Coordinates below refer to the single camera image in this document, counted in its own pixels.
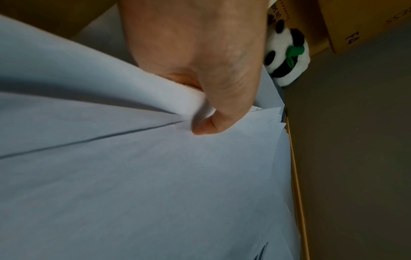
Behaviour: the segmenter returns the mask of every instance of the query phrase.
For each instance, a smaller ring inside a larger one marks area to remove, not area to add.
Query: hand
[[[201,88],[216,112],[194,134],[222,132],[259,85],[268,0],[120,0],[125,37],[143,70]]]

